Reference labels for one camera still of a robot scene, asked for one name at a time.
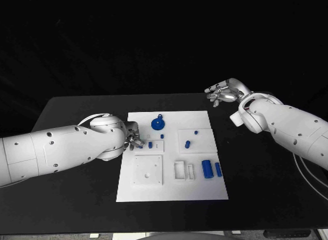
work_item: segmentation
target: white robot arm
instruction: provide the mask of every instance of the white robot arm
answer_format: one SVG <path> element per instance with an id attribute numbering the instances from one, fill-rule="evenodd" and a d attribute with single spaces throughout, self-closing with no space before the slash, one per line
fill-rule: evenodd
<path id="1" fill-rule="evenodd" d="M 90 128 L 80 126 L 94 116 Z M 107 113 L 79 125 L 0 138 L 0 187 L 73 168 L 99 158 L 116 158 L 127 145 L 143 146 L 136 122 Z"/>
<path id="2" fill-rule="evenodd" d="M 245 125 L 255 134 L 267 131 L 277 144 L 328 170 L 328 122 L 314 115 L 283 105 L 280 100 L 254 93 L 234 78 L 204 90 L 214 107 L 221 101 L 238 102 L 230 116 L 235 126 Z"/>

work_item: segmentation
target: blue object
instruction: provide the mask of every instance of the blue object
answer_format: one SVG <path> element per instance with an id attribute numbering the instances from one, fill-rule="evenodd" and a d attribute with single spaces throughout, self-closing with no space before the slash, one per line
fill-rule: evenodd
<path id="1" fill-rule="evenodd" d="M 217 173 L 217 176 L 221 177 L 222 174 L 221 174 L 221 168 L 219 168 L 219 163 L 215 162 L 215 173 Z"/>
<path id="2" fill-rule="evenodd" d="M 162 120 L 162 115 L 158 114 L 158 118 L 150 121 L 150 127 L 153 130 L 161 130 L 165 127 L 165 121 Z"/>
<path id="3" fill-rule="evenodd" d="M 212 174 L 212 168 L 211 168 L 209 160 L 202 160 L 201 161 L 201 167 L 202 167 L 204 178 L 205 179 L 212 178 L 214 174 Z"/>
<path id="4" fill-rule="evenodd" d="M 189 148 L 189 141 L 186 141 L 185 143 L 185 148 Z"/>

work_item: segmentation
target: black table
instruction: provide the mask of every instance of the black table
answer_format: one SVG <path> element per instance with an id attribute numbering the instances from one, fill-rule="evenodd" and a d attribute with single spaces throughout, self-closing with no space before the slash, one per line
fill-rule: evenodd
<path id="1" fill-rule="evenodd" d="M 328 201 L 270 134 L 232 125 L 235 103 L 212 108 L 198 93 L 55 97 L 32 131 L 74 125 L 97 113 L 126 120 L 127 112 L 202 110 L 228 200 L 114 202 L 122 157 L 96 159 L 0 189 L 0 235 L 328 228 Z"/>

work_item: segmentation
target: blue cylinder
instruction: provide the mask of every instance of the blue cylinder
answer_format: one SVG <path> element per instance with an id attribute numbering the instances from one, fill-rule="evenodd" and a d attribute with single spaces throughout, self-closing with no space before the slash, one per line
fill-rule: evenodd
<path id="1" fill-rule="evenodd" d="M 211 168 L 209 160 L 202 160 L 201 161 L 201 167 L 202 167 L 204 178 L 205 179 L 212 178 L 214 174 L 212 174 L 212 168 Z"/>
<path id="2" fill-rule="evenodd" d="M 215 173 L 217 173 L 217 176 L 221 177 L 222 174 L 221 174 L 221 168 L 219 168 L 219 163 L 215 162 Z"/>
<path id="3" fill-rule="evenodd" d="M 158 118 L 150 121 L 150 127 L 153 130 L 161 130 L 165 127 L 165 121 L 162 120 L 162 115 L 158 114 Z"/>
<path id="4" fill-rule="evenodd" d="M 186 141 L 185 143 L 185 148 L 189 148 L 189 141 Z"/>

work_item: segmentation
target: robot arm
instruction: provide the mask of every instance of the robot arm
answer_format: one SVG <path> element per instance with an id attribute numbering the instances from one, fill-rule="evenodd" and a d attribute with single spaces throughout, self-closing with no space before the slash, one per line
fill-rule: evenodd
<path id="1" fill-rule="evenodd" d="M 314 115 L 283 105 L 263 93 L 253 93 L 238 80 L 230 78 L 205 89 L 214 107 L 221 101 L 238 101 L 230 116 L 235 126 L 245 125 L 254 133 L 267 131 L 278 145 L 328 170 L 328 122 Z"/>
<path id="2" fill-rule="evenodd" d="M 0 187 L 55 173 L 99 158 L 116 158 L 127 145 L 143 146 L 137 124 L 104 114 L 80 125 L 0 138 Z"/>

